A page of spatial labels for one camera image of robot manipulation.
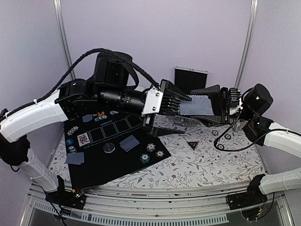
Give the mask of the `blue playing card deck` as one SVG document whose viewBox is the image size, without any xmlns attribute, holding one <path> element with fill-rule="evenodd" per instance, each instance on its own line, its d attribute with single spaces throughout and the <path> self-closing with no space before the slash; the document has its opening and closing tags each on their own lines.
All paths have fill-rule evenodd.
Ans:
<svg viewBox="0 0 301 226">
<path fill-rule="evenodd" d="M 181 101 L 180 115 L 214 116 L 211 100 L 206 95 L 189 95 L 191 101 Z"/>
</svg>

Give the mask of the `black triangular token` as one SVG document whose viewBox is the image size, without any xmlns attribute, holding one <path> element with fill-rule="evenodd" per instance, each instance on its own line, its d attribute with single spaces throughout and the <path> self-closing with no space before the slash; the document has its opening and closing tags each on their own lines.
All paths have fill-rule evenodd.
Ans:
<svg viewBox="0 0 301 226">
<path fill-rule="evenodd" d="M 186 143 L 192 150 L 196 150 L 197 146 L 199 145 L 199 141 L 187 141 Z"/>
</svg>

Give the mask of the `dealt card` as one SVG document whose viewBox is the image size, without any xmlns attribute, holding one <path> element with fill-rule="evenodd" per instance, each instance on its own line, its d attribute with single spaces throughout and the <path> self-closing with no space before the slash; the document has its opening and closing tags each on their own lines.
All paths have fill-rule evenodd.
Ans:
<svg viewBox="0 0 301 226">
<path fill-rule="evenodd" d="M 82 121 L 83 121 L 84 123 L 89 122 L 89 121 L 91 121 L 91 120 L 93 120 L 93 115 L 92 115 L 92 114 L 87 114 L 87 115 L 84 115 L 84 116 L 82 117 Z"/>
<path fill-rule="evenodd" d="M 134 147 L 135 144 L 136 144 L 136 139 L 132 138 L 132 137 L 128 137 L 120 142 L 120 147 L 124 151 L 128 152 L 129 150 L 131 150 Z"/>
<path fill-rule="evenodd" d="M 80 154 L 79 153 L 68 153 L 65 160 L 66 164 L 80 165 Z"/>
</svg>

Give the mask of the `white chip stack top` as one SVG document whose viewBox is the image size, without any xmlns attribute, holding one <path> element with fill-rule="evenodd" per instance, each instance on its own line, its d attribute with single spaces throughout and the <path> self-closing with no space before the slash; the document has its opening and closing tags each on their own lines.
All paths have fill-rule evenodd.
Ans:
<svg viewBox="0 0 301 226">
<path fill-rule="evenodd" d="M 110 115 L 117 115 L 117 114 L 119 114 L 118 111 L 110 111 Z"/>
</svg>

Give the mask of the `green chip stack top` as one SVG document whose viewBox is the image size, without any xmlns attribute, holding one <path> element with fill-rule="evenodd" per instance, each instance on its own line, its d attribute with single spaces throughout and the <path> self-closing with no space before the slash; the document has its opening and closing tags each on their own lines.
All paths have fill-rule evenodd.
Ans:
<svg viewBox="0 0 301 226">
<path fill-rule="evenodd" d="M 94 118 L 94 121 L 95 122 L 99 122 L 99 121 L 103 121 L 103 120 L 106 120 L 108 118 L 108 116 L 104 113 L 98 113 L 95 118 Z"/>
</svg>

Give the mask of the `blue round button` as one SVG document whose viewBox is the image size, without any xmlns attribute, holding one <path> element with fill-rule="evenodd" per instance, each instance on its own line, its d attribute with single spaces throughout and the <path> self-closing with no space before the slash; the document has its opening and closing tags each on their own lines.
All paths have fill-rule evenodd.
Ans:
<svg viewBox="0 0 301 226">
<path fill-rule="evenodd" d="M 73 139 L 67 139 L 65 141 L 65 143 L 66 143 L 66 145 L 73 145 L 74 141 L 73 141 Z"/>
</svg>

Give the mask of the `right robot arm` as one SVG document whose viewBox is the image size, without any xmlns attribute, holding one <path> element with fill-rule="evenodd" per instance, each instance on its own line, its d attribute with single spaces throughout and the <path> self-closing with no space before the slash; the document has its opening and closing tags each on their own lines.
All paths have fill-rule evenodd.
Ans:
<svg viewBox="0 0 301 226">
<path fill-rule="evenodd" d="M 262 116 L 273 103 L 272 96 L 262 84 L 256 84 L 245 93 L 241 93 L 236 88 L 221 89 L 219 85 L 214 85 L 192 90 L 190 94 L 208 96 L 213 108 L 217 108 L 218 102 L 225 102 L 221 111 L 231 115 L 238 114 L 231 124 L 232 127 L 239 119 L 246 121 L 242 130 L 252 144 L 273 147 L 297 157 L 301 156 L 301 135 Z M 247 205 L 254 205 L 261 195 L 300 187 L 300 168 L 272 175 L 260 174 L 250 181 L 247 192 L 243 195 L 243 201 Z"/>
</svg>

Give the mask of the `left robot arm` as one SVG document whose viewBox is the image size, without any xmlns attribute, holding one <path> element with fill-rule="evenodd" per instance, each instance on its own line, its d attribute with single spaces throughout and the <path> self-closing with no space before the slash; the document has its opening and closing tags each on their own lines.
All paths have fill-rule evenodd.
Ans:
<svg viewBox="0 0 301 226">
<path fill-rule="evenodd" d="M 150 129 L 155 114 L 176 115 L 181 101 L 190 97 L 172 82 L 157 83 L 135 64 L 128 54 L 95 48 L 85 57 L 97 54 L 96 71 L 90 80 L 75 79 L 58 83 L 43 97 L 13 111 L 0 114 L 0 156 L 10 166 L 26 172 L 59 204 L 66 204 L 70 194 L 64 182 L 51 173 L 30 146 L 27 134 L 57 122 L 93 114 L 100 108 L 143 117 L 143 127 Z"/>
</svg>

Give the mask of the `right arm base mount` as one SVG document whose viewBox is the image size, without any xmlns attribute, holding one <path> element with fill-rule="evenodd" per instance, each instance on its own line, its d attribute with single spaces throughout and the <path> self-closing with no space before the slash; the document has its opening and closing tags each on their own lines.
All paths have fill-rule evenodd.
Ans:
<svg viewBox="0 0 301 226">
<path fill-rule="evenodd" d="M 257 221 L 266 216 L 264 211 L 267 200 L 267 196 L 260 191 L 232 192 L 226 196 L 226 203 L 230 210 L 258 205 L 257 208 L 241 211 L 242 217 L 247 221 Z"/>
</svg>

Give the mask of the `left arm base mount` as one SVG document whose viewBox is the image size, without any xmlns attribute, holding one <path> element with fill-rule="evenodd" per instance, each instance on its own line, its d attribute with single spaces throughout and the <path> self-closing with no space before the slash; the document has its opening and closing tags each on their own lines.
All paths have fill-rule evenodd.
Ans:
<svg viewBox="0 0 301 226">
<path fill-rule="evenodd" d="M 55 192 L 46 192 L 46 201 L 57 204 L 59 207 L 69 207 L 83 210 L 86 203 L 85 191 L 82 189 L 72 189 L 67 191 L 61 189 Z"/>
</svg>

